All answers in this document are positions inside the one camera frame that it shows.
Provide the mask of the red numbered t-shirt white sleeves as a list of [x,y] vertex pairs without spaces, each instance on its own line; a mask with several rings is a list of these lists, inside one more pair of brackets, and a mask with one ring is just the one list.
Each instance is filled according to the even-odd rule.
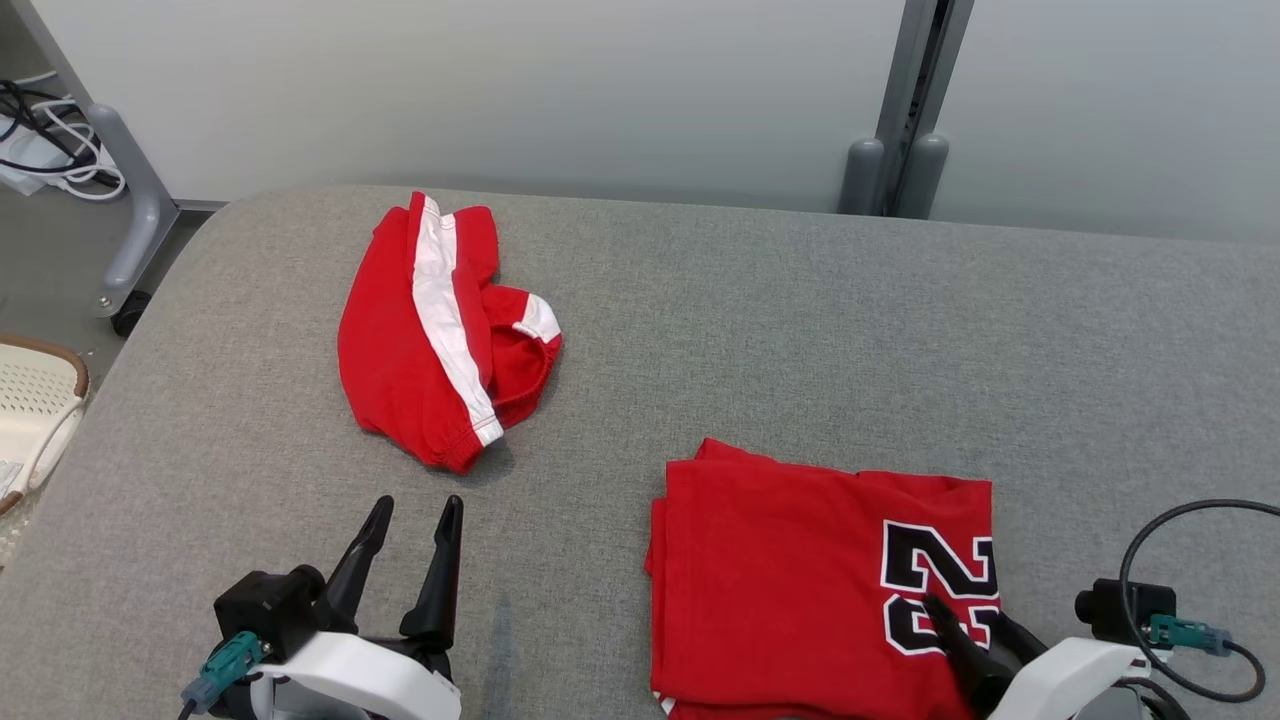
[[652,502],[650,685],[668,720],[977,720],[925,598],[982,648],[993,486],[707,438]]

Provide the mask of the white laundry basket brown rim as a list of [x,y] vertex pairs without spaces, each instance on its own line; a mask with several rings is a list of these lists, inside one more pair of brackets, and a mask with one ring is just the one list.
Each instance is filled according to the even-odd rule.
[[0,518],[47,482],[88,392],[88,369],[70,348],[0,334]]

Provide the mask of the grey frame leg with caster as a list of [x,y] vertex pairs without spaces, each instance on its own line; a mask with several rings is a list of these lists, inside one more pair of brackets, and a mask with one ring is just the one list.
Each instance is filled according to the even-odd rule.
[[12,3],[40,51],[70,90],[72,99],[87,111],[91,128],[100,133],[106,150],[116,160],[116,168],[123,173],[122,188],[131,201],[131,224],[104,272],[93,313],[95,316],[109,320],[116,336],[127,338],[151,299],[150,293],[138,288],[140,282],[175,224],[179,209],[120,113],[91,99],[51,31],[40,18],[33,0]]

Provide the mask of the red shorts with white stripe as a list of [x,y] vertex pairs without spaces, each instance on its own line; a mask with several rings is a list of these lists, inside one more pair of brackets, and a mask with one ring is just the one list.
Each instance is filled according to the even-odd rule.
[[498,281],[486,206],[416,191],[372,232],[337,336],[357,424],[458,475],[540,404],[563,336],[550,305]]

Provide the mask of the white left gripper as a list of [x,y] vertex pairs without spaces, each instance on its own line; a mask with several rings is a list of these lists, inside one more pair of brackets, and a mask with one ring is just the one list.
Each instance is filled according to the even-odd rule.
[[[460,720],[461,693],[440,673],[358,638],[356,615],[380,552],[394,500],[374,503],[319,597],[316,634],[283,664],[260,664],[250,684],[253,720]],[[426,652],[454,643],[465,502],[452,495],[434,532],[434,552],[399,634]]]

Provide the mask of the white power strip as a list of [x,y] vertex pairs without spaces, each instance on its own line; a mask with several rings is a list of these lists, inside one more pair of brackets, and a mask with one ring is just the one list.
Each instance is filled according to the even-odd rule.
[[0,184],[22,196],[29,197],[49,186],[46,170],[69,164],[65,152],[23,126],[0,140]]

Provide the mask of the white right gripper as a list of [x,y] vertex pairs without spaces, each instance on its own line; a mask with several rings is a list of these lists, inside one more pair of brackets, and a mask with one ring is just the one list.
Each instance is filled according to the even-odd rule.
[[923,603],[975,717],[1073,720],[1117,682],[1148,679],[1152,673],[1135,646],[1074,637],[1048,648],[1005,611],[987,619],[987,652],[941,597],[927,594]]

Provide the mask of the grey partition post with feet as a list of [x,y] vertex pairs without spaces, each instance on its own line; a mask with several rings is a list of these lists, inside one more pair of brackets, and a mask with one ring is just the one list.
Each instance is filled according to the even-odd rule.
[[847,151],[837,213],[927,219],[950,142],[937,124],[975,0],[905,0],[876,133]]

